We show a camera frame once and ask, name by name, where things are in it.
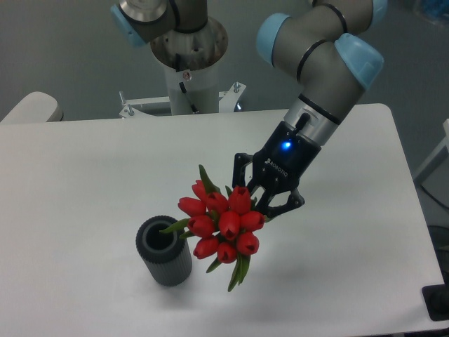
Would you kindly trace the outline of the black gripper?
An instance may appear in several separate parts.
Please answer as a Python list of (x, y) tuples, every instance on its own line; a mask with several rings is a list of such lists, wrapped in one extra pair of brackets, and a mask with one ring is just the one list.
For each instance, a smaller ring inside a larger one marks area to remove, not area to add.
[[(300, 178), (320, 150), (320, 145), (282, 121), (254, 155), (234, 155), (232, 187), (247, 187), (249, 192), (262, 187), (257, 211), (268, 219), (294, 211), (304, 205), (304, 198), (296, 189)], [(246, 167), (251, 163), (252, 179), (246, 184)], [(290, 192), (286, 196), (277, 195), (287, 191)]]

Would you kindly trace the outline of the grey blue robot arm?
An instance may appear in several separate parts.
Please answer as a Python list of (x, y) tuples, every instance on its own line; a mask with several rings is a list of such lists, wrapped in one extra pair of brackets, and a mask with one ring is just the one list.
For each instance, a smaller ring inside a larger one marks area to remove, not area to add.
[[(262, 149), (234, 158), (233, 185), (263, 190), (260, 213), (274, 218), (303, 205), (301, 175), (382, 69), (359, 34), (386, 10), (386, 1), (314, 1), (300, 18), (275, 13), (261, 25), (260, 57), (303, 89)], [(205, 1), (120, 1), (111, 14), (130, 44), (149, 44), (165, 67), (173, 114), (218, 111), (215, 65), (228, 37)]]

